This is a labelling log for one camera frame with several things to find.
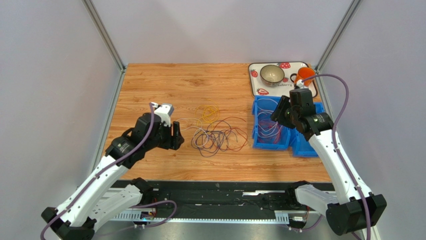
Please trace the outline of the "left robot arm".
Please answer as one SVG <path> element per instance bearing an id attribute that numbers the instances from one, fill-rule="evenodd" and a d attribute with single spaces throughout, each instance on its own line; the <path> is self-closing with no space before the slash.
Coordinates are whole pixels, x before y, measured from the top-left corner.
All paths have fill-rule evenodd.
<path id="1" fill-rule="evenodd" d="M 148 151 L 180 148 L 184 138 L 179 122 L 171 121 L 172 114 L 170 104 L 153 105 L 134 127 L 115 138 L 81 186 L 59 206 L 47 207 L 42 212 L 46 226 L 40 239 L 45 239 L 46 231 L 51 229 L 62 240 L 90 240 L 106 222 L 141 203 L 153 187 L 140 177 L 108 199 L 101 198 Z"/>

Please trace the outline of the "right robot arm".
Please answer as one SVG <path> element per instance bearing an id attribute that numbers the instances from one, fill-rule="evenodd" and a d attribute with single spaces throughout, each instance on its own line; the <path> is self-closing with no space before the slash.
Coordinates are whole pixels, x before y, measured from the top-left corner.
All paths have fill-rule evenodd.
<path id="1" fill-rule="evenodd" d="M 332 118 L 317 111 L 312 92 L 298 88 L 291 90 L 289 96 L 283 95 L 271 120 L 303 135 L 321 159 L 335 191 L 332 195 L 299 181 L 289 188 L 289 205 L 319 212 L 338 236 L 366 230 L 368 237 L 387 201 L 382 194 L 374 194 L 359 176 L 341 145 Z"/>

